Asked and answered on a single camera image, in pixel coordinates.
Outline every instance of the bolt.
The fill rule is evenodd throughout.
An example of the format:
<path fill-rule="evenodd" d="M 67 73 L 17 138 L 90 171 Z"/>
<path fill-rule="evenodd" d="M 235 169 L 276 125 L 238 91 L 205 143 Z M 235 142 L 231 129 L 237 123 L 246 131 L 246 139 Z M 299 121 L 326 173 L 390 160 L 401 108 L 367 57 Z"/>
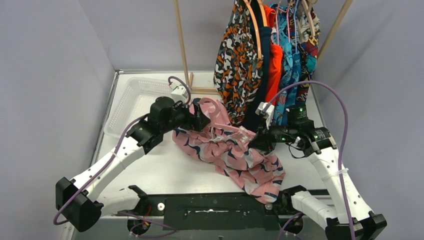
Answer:
<path fill-rule="evenodd" d="M 272 203 L 265 204 L 265 209 L 266 210 L 272 210 L 273 209 L 273 204 Z"/>
<path fill-rule="evenodd" d="M 165 204 L 163 204 L 162 202 L 160 202 L 158 205 L 157 205 L 157 210 L 159 210 L 159 211 L 163 211 L 165 209 Z"/>

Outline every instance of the clothing rack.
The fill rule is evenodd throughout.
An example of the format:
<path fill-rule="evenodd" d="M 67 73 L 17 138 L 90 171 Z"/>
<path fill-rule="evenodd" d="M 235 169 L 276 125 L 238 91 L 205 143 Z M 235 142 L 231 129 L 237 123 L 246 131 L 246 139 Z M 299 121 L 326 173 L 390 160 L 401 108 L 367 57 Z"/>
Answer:
<path fill-rule="evenodd" d="M 352 5 L 352 2 L 353 0 L 344 1 L 344 4 L 341 7 L 340 12 L 338 13 L 334 23 L 332 24 L 330 28 L 330 31 L 328 32 L 327 38 L 324 40 L 321 48 L 319 49 L 319 52 L 317 55 L 317 62 L 320 61 L 320 56 L 324 53 L 329 43 L 333 40 L 334 35 L 336 34 L 337 29 L 339 28 L 340 24 L 343 21 L 343 18 L 348 12 L 349 7 Z M 317 3 L 317 0 L 311 1 L 311 5 L 315 3 Z M 187 59 L 186 59 L 186 49 L 184 47 L 183 26 L 181 24 L 180 7 L 179 7 L 178 0 L 173 0 L 173 4 L 174 4 L 174 10 L 175 10 L 176 25 L 178 29 L 178 39 L 179 39 L 179 46 L 181 50 L 182 66 L 184 68 L 185 83 L 187 84 L 187 86 L 191 88 L 191 92 L 193 94 L 218 95 L 219 93 L 213 87 L 193 87 L 192 86 L 194 81 L 194 74 L 193 72 L 190 72 L 190 76 L 189 76 L 189 71 L 187 67 Z"/>

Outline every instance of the orange shirt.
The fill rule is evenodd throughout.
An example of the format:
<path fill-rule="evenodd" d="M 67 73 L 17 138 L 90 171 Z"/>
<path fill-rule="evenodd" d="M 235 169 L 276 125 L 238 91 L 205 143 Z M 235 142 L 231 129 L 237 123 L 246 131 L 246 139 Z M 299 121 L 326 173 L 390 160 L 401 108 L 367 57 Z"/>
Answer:
<path fill-rule="evenodd" d="M 266 21 L 268 26 L 273 28 L 275 26 L 276 11 L 267 5 L 263 6 L 266 15 Z M 283 60 L 283 49 L 277 45 L 271 43 L 271 53 L 269 55 L 269 69 L 268 69 L 268 83 L 266 85 L 266 96 L 265 102 L 271 101 L 271 99 L 279 91 L 279 83 L 281 79 L 281 63 Z"/>

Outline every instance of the white table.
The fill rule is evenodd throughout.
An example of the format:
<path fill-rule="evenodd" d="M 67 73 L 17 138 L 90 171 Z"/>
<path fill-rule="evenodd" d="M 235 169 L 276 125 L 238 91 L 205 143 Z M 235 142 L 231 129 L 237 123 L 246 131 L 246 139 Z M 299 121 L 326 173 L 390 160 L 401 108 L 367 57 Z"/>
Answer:
<path fill-rule="evenodd" d="M 128 79 L 145 77 L 166 80 L 169 76 L 184 79 L 182 72 L 161 72 L 141 74 L 120 74 L 113 96 L 112 109 L 120 99 Z M 213 87 L 213 72 L 194 72 L 195 87 Z M 208 95 L 219 98 L 219 95 Z M 306 108 L 310 119 L 316 127 L 322 127 L 313 94 L 308 95 Z M 137 185 L 148 195 L 154 194 L 193 194 L 193 193 L 234 193 L 242 190 L 227 176 L 215 172 L 215 166 L 195 161 L 180 150 L 172 141 L 171 133 L 167 133 L 163 142 L 149 154 L 135 161 L 115 178 L 104 191 L 119 190 L 123 186 Z M 105 135 L 99 149 L 101 158 L 118 142 L 117 138 Z M 308 190 L 325 189 L 324 183 L 312 164 L 305 158 L 294 159 L 285 144 L 278 144 L 275 153 L 279 157 L 286 175 L 282 189 L 302 185 Z"/>

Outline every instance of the white plastic basket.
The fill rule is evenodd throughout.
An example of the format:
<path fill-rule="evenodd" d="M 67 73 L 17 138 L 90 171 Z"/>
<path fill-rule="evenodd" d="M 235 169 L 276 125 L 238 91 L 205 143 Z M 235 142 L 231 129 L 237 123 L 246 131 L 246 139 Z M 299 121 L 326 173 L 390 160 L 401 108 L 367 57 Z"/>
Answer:
<path fill-rule="evenodd" d="M 171 97 L 171 88 L 166 80 L 130 78 L 119 102 L 110 111 L 104 134 L 119 138 L 131 121 L 150 112 L 150 105 L 160 96 Z"/>

